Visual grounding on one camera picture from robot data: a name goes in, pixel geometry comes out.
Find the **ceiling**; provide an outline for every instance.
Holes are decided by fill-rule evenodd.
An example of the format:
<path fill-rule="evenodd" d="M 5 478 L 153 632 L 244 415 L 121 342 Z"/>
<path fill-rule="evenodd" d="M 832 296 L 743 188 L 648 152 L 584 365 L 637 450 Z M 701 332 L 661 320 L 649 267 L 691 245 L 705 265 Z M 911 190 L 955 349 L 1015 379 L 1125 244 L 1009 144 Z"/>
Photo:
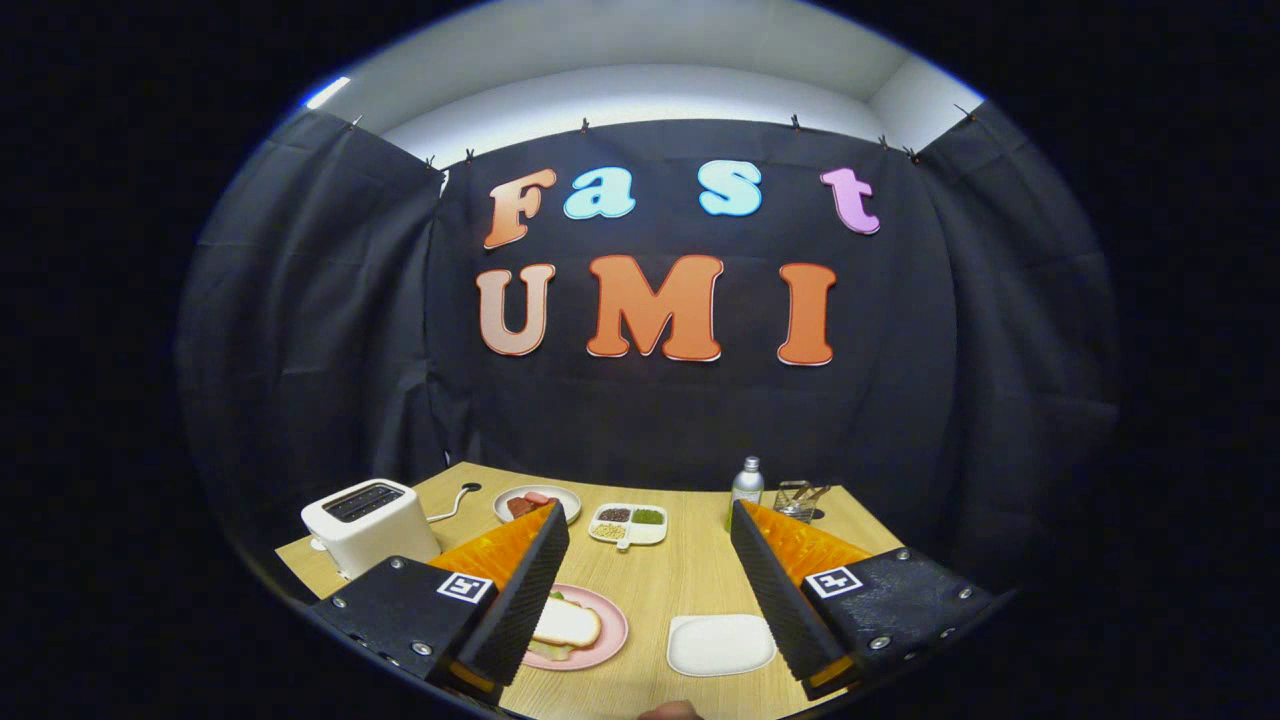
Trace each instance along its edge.
<path fill-rule="evenodd" d="M 413 32 L 343 72 L 325 111 L 384 133 L 512 82 L 621 64 L 710 65 L 869 101 L 909 53 L 795 0 L 500 0 Z"/>

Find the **white wall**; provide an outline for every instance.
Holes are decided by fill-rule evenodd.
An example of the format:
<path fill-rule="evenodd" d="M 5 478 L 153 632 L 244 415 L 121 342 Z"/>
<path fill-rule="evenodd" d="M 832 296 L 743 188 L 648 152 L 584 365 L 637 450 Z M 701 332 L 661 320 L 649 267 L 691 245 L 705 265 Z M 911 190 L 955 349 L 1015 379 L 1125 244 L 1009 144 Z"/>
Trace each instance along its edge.
<path fill-rule="evenodd" d="M 972 111 L 980 104 L 980 95 L 916 56 L 908 58 L 870 100 L 888 143 L 915 151 L 964 119 L 956 105 Z"/>
<path fill-rule="evenodd" d="M 810 85 L 695 65 L 609 65 L 557 73 L 451 102 L 383 135 L 447 168 L 536 137 L 591 127 L 666 119 L 739 119 L 790 124 L 876 140 L 884 126 L 865 102 Z"/>

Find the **pink plate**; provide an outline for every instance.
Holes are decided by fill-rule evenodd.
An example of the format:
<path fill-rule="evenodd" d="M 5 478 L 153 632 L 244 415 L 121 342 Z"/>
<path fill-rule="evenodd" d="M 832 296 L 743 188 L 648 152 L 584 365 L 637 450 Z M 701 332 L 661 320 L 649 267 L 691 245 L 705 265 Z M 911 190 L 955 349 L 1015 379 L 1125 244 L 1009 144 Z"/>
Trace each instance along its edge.
<path fill-rule="evenodd" d="M 547 660 L 541 655 L 526 650 L 525 665 L 543 670 L 582 670 L 604 662 L 622 650 L 627 642 L 627 619 L 617 605 L 605 600 L 604 596 L 576 585 L 556 583 L 552 585 L 552 591 L 559 592 L 570 602 L 577 602 L 582 607 L 594 610 L 600 616 L 600 637 L 591 647 L 570 652 L 568 660 Z"/>

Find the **hand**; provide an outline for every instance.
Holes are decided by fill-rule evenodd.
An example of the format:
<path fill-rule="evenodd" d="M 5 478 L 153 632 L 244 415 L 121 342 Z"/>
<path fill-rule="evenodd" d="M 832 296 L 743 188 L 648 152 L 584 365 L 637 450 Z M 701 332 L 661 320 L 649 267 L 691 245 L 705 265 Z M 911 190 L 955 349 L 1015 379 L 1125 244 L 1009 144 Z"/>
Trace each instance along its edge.
<path fill-rule="evenodd" d="M 703 720 L 687 700 L 664 702 L 649 712 L 641 714 L 636 720 Z"/>

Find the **toaster slot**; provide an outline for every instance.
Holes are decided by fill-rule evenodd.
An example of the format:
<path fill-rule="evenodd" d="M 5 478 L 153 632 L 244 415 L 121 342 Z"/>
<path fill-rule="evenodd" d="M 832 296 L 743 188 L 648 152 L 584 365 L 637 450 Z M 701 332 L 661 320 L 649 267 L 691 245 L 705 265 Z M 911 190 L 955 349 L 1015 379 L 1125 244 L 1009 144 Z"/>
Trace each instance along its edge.
<path fill-rule="evenodd" d="M 329 515 L 333 515 L 343 523 L 352 523 L 369 515 L 374 510 L 389 505 L 397 497 L 404 495 L 390 486 L 384 486 L 381 483 L 369 486 L 366 488 L 358 489 L 352 495 L 346 497 L 339 497 L 333 502 L 324 506 Z"/>

